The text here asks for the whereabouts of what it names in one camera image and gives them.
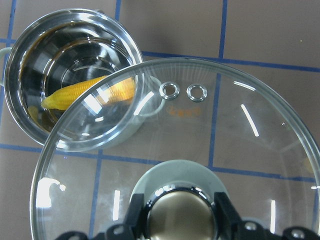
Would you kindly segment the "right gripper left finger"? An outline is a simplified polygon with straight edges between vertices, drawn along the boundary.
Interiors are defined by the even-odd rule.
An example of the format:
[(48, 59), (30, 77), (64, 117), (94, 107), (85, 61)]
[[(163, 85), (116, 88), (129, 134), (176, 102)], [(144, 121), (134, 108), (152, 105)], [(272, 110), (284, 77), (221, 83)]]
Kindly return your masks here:
[(143, 193), (132, 195), (123, 222), (109, 226), (106, 231), (98, 233), (93, 240), (137, 240), (141, 237), (144, 228)]

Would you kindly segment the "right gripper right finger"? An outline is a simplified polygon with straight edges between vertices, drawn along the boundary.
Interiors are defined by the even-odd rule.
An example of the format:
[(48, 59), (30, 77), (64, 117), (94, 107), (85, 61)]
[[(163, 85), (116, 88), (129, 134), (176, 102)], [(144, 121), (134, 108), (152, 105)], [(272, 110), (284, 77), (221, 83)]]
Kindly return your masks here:
[(225, 192), (214, 193), (217, 236), (220, 240), (318, 240), (312, 230), (293, 226), (272, 233), (256, 221), (243, 220)]

